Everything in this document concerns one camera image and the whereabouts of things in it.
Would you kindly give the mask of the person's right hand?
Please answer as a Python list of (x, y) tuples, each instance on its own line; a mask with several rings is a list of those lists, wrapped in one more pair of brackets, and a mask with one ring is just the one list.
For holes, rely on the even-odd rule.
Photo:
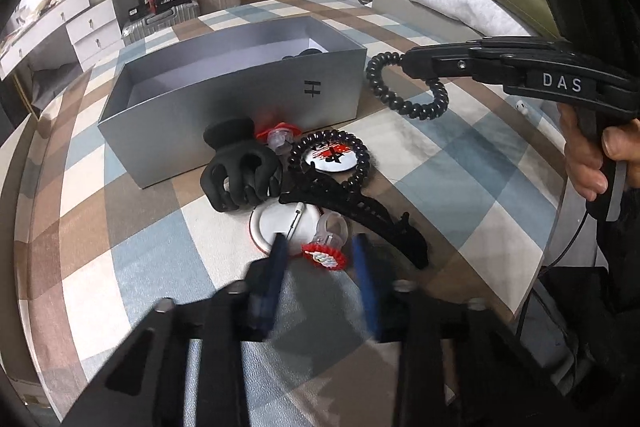
[(638, 188), (640, 184), (640, 132), (638, 119), (622, 127), (608, 127), (603, 131), (601, 143), (592, 142), (582, 134), (578, 126), (576, 110), (558, 103), (560, 126), (565, 139), (564, 155), (568, 177), (576, 192), (588, 202), (593, 202), (608, 189), (601, 171), (604, 158), (625, 161), (627, 185)]

